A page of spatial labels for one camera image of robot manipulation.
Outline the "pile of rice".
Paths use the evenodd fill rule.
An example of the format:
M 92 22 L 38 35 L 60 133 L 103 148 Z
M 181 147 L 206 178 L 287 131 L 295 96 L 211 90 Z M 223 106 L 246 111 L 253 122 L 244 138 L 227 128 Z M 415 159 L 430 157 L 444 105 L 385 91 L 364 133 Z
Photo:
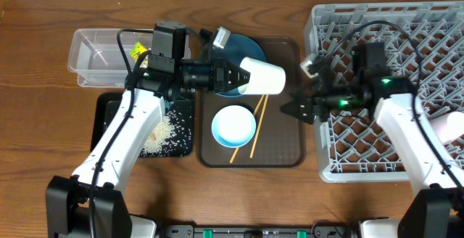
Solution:
M 183 157 L 192 150 L 192 129 L 181 112 L 171 110 L 150 133 L 140 157 Z

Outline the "light blue bowl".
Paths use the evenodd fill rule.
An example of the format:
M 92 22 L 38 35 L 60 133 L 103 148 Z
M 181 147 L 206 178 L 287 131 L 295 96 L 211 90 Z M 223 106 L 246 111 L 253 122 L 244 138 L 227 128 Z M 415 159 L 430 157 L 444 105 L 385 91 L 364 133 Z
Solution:
M 246 145 L 254 136 L 257 122 L 253 113 L 240 105 L 229 105 L 219 110 L 211 122 L 215 141 L 227 148 Z

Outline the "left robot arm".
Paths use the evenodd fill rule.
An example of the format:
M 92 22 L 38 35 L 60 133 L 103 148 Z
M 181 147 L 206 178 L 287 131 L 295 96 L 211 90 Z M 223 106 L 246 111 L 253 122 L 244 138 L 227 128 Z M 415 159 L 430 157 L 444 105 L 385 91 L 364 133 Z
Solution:
M 250 73 L 211 52 L 224 49 L 225 28 L 198 33 L 198 59 L 186 59 L 193 31 L 174 21 L 156 23 L 151 49 L 127 65 L 125 91 L 115 116 L 91 154 L 68 178 L 54 176 L 46 188 L 49 237 L 155 237 L 155 221 L 128 212 L 128 179 L 144 143 L 181 90 L 224 93 L 249 82 Z

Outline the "cream plastic cup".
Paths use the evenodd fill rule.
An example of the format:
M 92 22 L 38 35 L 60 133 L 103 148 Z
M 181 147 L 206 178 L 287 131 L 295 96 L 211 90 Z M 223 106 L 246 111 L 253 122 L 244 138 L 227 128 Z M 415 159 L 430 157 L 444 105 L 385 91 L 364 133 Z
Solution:
M 250 73 L 249 82 L 238 87 L 240 95 L 275 95 L 285 87 L 286 72 L 282 67 L 245 57 L 240 68 Z

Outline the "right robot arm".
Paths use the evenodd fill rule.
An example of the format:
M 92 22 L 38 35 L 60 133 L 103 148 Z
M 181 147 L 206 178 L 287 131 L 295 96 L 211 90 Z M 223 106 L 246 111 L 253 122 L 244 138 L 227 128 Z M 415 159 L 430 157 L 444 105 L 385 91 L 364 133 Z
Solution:
M 352 81 L 335 86 L 328 60 L 310 55 L 302 69 L 310 77 L 291 95 L 281 112 L 313 124 L 327 121 L 333 111 L 367 109 L 402 161 L 415 193 L 399 221 L 377 218 L 360 221 L 358 237 L 462 237 L 463 169 L 453 162 L 426 117 L 415 85 L 406 76 L 393 76 L 382 43 L 355 46 L 351 51 Z

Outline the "pink plastic cup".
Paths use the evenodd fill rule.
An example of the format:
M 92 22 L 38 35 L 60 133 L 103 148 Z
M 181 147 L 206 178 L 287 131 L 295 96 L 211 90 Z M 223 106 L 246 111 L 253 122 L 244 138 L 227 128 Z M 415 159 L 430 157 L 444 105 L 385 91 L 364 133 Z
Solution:
M 463 113 L 454 111 L 434 118 L 430 124 L 442 144 L 450 144 L 463 135 Z

